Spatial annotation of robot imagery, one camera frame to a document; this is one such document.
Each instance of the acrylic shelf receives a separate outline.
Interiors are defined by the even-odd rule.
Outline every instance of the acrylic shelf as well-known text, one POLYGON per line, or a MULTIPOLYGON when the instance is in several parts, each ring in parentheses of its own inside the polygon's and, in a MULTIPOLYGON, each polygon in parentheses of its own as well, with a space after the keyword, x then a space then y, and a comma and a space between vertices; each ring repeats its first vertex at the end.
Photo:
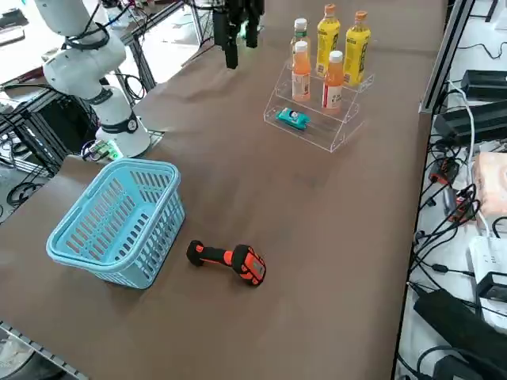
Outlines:
POLYGON ((310 80, 310 100, 294 101, 292 99, 291 63, 286 62, 266 106, 264 121, 322 149, 334 152, 364 124, 359 99, 373 84, 374 78, 374 74, 366 73, 364 80, 357 87, 344 85, 341 93, 341 107, 339 111, 331 113, 322 109, 323 78, 314 71, 311 73, 310 80), (307 124, 307 129, 300 131, 280 122, 276 115, 284 108, 309 116, 310 122, 307 124))

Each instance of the brown mat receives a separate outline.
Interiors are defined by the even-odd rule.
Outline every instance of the brown mat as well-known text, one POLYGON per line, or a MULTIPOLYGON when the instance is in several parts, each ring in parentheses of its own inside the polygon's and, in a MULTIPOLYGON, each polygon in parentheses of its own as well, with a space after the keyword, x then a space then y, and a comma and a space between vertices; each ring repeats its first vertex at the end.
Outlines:
MULTIPOLYGON (((323 3, 267 3, 261 46, 242 49, 236 71, 215 49, 137 108, 167 127, 148 157, 179 168, 188 214, 152 288, 115 286, 46 255, 94 164, 68 158, 0 228, 0 318, 92 378, 390 376, 427 136, 417 106, 444 7, 369 3, 370 123, 329 154, 262 120, 293 19, 310 14, 314 28, 323 3), (265 282, 253 290, 225 268, 192 267, 185 250, 196 238, 251 244, 265 282)), ((338 7, 344 31, 357 4, 338 7)))

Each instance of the orange handheld barcode scanner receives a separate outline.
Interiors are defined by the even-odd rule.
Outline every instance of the orange handheld barcode scanner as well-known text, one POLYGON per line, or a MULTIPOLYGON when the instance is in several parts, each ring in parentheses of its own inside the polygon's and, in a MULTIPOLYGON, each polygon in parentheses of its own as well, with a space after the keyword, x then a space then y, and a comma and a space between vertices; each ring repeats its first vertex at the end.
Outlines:
POLYGON ((264 281, 266 265, 264 260, 249 245, 237 245, 234 251, 205 247, 194 240, 187 249, 187 257, 192 264, 200 267, 205 261, 231 267, 249 285, 258 287, 264 281))

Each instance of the orange bottle cap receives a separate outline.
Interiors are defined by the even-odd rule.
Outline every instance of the orange bottle cap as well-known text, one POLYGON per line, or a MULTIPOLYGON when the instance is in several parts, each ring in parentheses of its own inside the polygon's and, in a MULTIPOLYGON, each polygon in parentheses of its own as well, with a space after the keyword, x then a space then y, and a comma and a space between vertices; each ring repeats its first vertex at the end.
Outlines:
POLYGON ((358 10, 356 12, 356 21, 364 20, 367 15, 368 15, 368 12, 366 12, 365 10, 358 10))
POLYGON ((332 51, 330 53, 330 62, 339 63, 343 61, 343 53, 339 50, 332 51))
POLYGON ((324 13, 325 14, 330 14, 330 13, 334 13, 334 10, 336 9, 336 6, 334 4, 327 4, 325 7, 324 7, 324 13))

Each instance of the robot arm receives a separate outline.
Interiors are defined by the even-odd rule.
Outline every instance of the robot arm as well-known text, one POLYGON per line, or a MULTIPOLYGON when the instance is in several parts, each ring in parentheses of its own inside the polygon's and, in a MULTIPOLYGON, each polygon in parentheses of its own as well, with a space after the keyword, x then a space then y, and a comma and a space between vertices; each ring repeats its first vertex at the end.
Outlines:
POLYGON ((67 37, 70 47, 44 64, 48 83, 67 95, 81 97, 97 113, 97 139, 114 142, 124 157, 135 157, 150 145, 146 128, 132 111, 121 90, 99 81, 126 58, 121 40, 103 26, 90 23, 82 0, 35 0, 55 33, 67 37))

